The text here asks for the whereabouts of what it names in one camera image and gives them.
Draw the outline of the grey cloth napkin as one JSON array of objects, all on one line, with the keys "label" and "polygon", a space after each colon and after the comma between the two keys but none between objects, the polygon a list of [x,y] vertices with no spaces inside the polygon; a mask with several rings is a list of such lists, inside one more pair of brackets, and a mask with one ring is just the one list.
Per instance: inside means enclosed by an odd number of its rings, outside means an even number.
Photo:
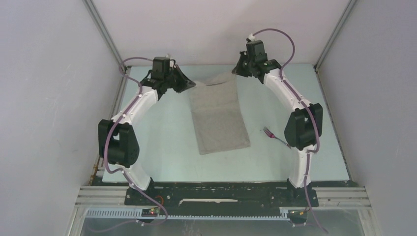
[{"label": "grey cloth napkin", "polygon": [[225,72],[197,81],[189,90],[189,100],[199,154],[250,147],[235,74]]}]

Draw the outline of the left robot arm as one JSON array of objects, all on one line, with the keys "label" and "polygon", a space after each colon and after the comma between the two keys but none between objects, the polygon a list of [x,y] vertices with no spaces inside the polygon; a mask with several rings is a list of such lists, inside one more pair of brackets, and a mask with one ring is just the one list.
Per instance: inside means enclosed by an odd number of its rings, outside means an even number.
[{"label": "left robot arm", "polygon": [[105,170],[110,174],[120,172],[131,188],[138,189],[136,198],[142,204],[149,205],[155,200],[155,191],[149,188],[152,178],[138,161],[140,147],[134,126],[169,89],[182,93],[196,84],[171,57],[152,59],[151,69],[142,80],[126,73],[125,62],[121,62],[119,71],[124,78],[136,83],[137,91],[121,111],[111,119],[99,122],[99,155],[103,158]]}]

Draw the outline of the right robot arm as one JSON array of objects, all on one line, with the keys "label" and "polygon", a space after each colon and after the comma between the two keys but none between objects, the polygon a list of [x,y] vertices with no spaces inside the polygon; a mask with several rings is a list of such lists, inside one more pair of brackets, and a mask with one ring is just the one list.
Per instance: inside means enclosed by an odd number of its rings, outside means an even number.
[{"label": "right robot arm", "polygon": [[289,111],[284,137],[294,152],[294,167],[289,175],[293,188],[287,190],[286,199],[291,205],[300,205],[306,198],[302,188],[311,182],[312,155],[320,149],[323,107],[319,103],[311,103],[297,91],[285,76],[283,66],[274,59],[268,59],[261,40],[246,40],[246,50],[240,52],[232,73],[257,78]]}]

